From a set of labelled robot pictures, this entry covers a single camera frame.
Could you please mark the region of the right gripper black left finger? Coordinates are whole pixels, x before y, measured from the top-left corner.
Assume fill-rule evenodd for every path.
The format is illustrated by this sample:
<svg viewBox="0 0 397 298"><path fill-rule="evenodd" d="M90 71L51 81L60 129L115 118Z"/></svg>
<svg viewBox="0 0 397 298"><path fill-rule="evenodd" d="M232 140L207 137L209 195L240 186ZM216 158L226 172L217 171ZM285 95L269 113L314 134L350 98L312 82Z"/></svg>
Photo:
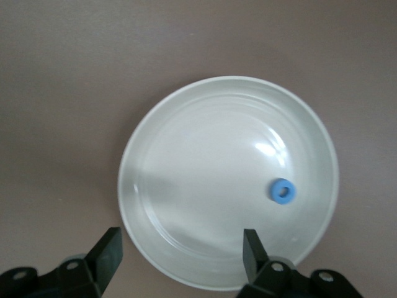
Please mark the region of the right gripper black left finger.
<svg viewBox="0 0 397 298"><path fill-rule="evenodd" d="M102 298L123 258L122 231L109 228L83 258L39 275L33 267L0 274L0 298Z"/></svg>

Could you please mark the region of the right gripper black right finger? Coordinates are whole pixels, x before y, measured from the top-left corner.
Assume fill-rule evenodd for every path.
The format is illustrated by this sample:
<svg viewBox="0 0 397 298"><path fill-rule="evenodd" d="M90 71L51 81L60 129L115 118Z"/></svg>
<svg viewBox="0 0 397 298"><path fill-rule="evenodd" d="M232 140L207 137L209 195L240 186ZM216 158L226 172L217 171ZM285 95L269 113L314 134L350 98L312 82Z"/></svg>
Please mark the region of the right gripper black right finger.
<svg viewBox="0 0 397 298"><path fill-rule="evenodd" d="M363 298L337 271L317 269L306 277L288 259L269 256L254 229L243 233L243 263L248 283L237 298Z"/></svg>

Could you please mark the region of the blue foam letter o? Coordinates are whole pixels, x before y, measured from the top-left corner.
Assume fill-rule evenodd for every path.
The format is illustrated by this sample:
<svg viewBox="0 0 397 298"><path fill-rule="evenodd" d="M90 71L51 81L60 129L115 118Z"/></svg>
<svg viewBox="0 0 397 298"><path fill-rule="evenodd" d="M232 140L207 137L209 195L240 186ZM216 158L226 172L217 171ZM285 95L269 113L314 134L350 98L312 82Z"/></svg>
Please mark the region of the blue foam letter o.
<svg viewBox="0 0 397 298"><path fill-rule="evenodd" d="M274 180L269 187L270 198L280 205L291 203L296 193L295 185L290 180L284 178Z"/></svg>

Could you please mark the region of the beige brown plate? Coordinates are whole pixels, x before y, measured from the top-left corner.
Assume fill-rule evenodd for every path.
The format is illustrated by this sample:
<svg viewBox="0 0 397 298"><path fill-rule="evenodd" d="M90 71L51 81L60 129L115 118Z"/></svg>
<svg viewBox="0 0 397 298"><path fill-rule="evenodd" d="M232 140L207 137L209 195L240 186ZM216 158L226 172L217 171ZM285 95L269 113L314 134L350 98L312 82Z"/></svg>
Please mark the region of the beige brown plate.
<svg viewBox="0 0 397 298"><path fill-rule="evenodd" d="M270 184L297 193L280 205ZM138 251L188 286L235 291L246 283L243 232L271 256L300 263L324 235L339 191L332 140L299 97L276 84L221 76L154 106L123 153L118 203Z"/></svg>

